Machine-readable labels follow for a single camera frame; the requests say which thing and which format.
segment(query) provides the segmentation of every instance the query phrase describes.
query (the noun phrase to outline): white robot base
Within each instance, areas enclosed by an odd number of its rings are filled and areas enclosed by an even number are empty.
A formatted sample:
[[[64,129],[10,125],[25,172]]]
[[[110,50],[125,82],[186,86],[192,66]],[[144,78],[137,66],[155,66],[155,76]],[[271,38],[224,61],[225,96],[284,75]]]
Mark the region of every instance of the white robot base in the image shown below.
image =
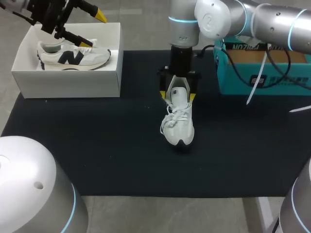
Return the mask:
[[[86,233],[88,213],[52,154],[19,136],[0,138],[0,232]]]

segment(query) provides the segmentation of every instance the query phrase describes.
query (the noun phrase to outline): cardboard box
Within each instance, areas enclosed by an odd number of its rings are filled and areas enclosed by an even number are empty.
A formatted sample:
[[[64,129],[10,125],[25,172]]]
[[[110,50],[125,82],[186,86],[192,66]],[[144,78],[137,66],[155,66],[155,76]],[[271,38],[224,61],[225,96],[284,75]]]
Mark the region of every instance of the cardboard box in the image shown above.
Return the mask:
[[[97,39],[97,47],[111,50],[109,61],[97,70],[42,70],[37,57],[38,41],[57,44],[41,25],[29,29],[21,42],[12,74],[24,98],[120,97],[123,38],[120,23],[66,24],[66,30],[86,39]]]
[[[232,50],[227,50],[227,45],[232,48]],[[228,57],[219,49],[215,49],[214,58],[221,93],[224,95],[249,95],[256,82],[265,54],[265,51],[260,49],[261,45],[258,46],[258,49],[251,48],[249,50],[244,50],[244,46],[242,46],[241,49],[239,48],[240,44],[236,46],[236,44],[232,44],[232,42],[226,43],[226,41],[221,40],[216,42],[216,46],[222,47],[230,54],[242,78],[251,85],[246,86],[242,83],[236,75]],[[277,66],[285,73],[288,67],[286,53],[283,50],[279,50],[278,47],[274,48],[276,50],[270,51],[270,54]],[[311,86],[311,56],[294,51],[290,51],[290,56],[292,66],[288,74],[289,77],[307,86]],[[283,80],[278,85],[271,88],[259,88],[274,83],[281,77],[282,76],[271,65],[269,59],[267,59],[255,95],[311,95],[311,91],[297,86],[289,80]]]

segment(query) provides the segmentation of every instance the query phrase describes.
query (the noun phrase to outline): black cable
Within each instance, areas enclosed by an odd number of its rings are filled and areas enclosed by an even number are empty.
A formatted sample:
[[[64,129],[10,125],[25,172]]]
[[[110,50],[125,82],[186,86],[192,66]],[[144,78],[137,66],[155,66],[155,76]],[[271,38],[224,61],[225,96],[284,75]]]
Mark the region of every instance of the black cable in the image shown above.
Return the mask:
[[[283,75],[284,78],[288,79],[289,81],[293,82],[294,84],[300,86],[300,87],[303,87],[307,90],[311,90],[311,87],[309,86],[306,86],[305,84],[302,84],[300,83],[299,81],[287,76],[287,74],[284,74],[283,71],[275,64],[275,62],[273,61],[271,55],[270,55],[270,52],[268,49],[266,49],[266,53],[267,53],[267,56],[268,56],[268,59],[270,60],[272,66],[277,70],[277,72],[279,72],[281,75]]]
[[[272,233],[276,233],[276,230],[277,230],[277,228],[278,228],[279,223],[280,223],[280,219],[277,218],[277,221],[276,221],[276,224],[275,224],[274,227],[273,227]]]
[[[287,49],[284,49],[286,55],[287,55],[287,59],[288,59],[288,66],[287,66],[287,70],[285,72],[284,75],[282,75],[281,78],[279,78],[275,83],[272,83],[270,85],[267,85],[267,86],[263,86],[262,89],[265,89],[265,88],[270,88],[270,87],[273,87],[273,86],[276,86],[278,85],[281,81],[283,81],[285,79],[285,77],[288,75],[288,73],[290,72],[291,70],[291,66],[292,66],[292,60],[291,60],[291,56],[289,54],[289,52],[287,51]],[[269,50],[268,50],[268,45],[266,47],[266,52],[267,52],[267,56],[268,54],[270,54]]]
[[[26,16],[23,16],[23,15],[21,15],[21,14],[15,12],[15,11],[13,11],[12,14],[13,14],[13,15],[16,15],[16,16],[18,16],[18,17],[23,18],[24,20],[26,20],[27,22],[29,22],[31,25],[35,25],[35,23],[36,23],[36,21],[34,21],[34,20],[30,19],[30,18],[27,18]]]
[[[196,54],[196,56],[197,56],[198,58],[203,58],[203,57],[204,57],[204,52],[205,52],[205,50],[208,49],[208,48],[214,48],[214,47],[216,47],[216,46],[215,46],[215,45],[207,45],[207,46],[205,46],[198,54]],[[235,73],[237,74],[238,78],[239,78],[245,85],[247,85],[247,86],[249,86],[249,87],[253,87],[252,85],[250,85],[247,81],[245,81],[245,80],[241,77],[241,75],[240,75],[239,72],[238,72],[237,67],[235,66],[234,61],[232,60],[232,58],[231,58],[231,56],[228,54],[228,52],[227,52],[226,50],[224,50],[223,48],[221,48],[221,51],[227,55],[227,57],[228,57],[228,59],[230,60],[230,62],[231,62],[231,64],[232,64],[232,67],[233,67]],[[291,61],[291,57],[290,57],[290,54],[288,53],[288,51],[285,50],[285,49],[284,49],[284,51],[286,52],[286,55],[287,55],[287,58],[288,58],[288,66],[287,66],[287,70],[286,70],[285,74],[283,74],[283,77],[281,77],[281,78],[278,79],[276,82],[274,82],[274,83],[272,83],[272,84],[270,84],[270,85],[258,87],[258,89],[265,89],[265,88],[273,87],[273,86],[275,86],[275,85],[278,85],[282,80],[284,80],[284,79],[286,78],[287,74],[290,72],[291,65],[292,65],[292,61]]]

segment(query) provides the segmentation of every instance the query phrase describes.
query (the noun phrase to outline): new balance sneaker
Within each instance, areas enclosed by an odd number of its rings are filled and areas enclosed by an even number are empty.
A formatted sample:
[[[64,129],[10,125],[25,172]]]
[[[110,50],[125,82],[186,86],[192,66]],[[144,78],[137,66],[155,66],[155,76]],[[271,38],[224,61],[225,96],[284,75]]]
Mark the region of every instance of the new balance sneaker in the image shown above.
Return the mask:
[[[38,58],[43,70],[93,70],[105,64],[110,56],[111,51],[104,48],[77,47],[67,42],[38,43]]]
[[[174,76],[166,93],[168,114],[164,117],[160,132],[177,147],[190,145],[194,138],[190,87],[186,78]]]

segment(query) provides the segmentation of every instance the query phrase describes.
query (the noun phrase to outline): white cable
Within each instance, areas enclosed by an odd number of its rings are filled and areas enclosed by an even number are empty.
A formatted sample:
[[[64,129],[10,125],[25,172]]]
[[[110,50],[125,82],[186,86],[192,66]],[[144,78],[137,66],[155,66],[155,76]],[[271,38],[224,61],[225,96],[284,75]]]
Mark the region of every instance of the white cable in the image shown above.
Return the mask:
[[[254,94],[254,92],[255,92],[255,90],[256,90],[256,88],[257,88],[257,85],[258,85],[258,83],[259,83],[259,81],[260,81],[260,78],[261,78],[261,75],[262,75],[263,68],[264,68],[264,65],[265,65],[265,63],[266,63],[266,60],[267,60],[267,53],[265,52],[265,53],[264,53],[263,60],[262,60],[262,63],[261,63],[259,75],[258,75],[258,77],[257,77],[257,79],[256,79],[256,82],[255,82],[255,85],[254,85],[254,87],[253,87],[253,89],[252,89],[252,92],[251,92],[251,94],[249,95],[249,97],[248,97],[248,99],[247,99],[246,105],[249,104],[249,102],[251,101],[251,99],[252,99],[252,97],[253,97],[253,94]]]
[[[300,112],[300,111],[304,111],[304,110],[307,110],[307,109],[311,109],[311,106],[293,109],[293,110],[290,110],[290,113]]]

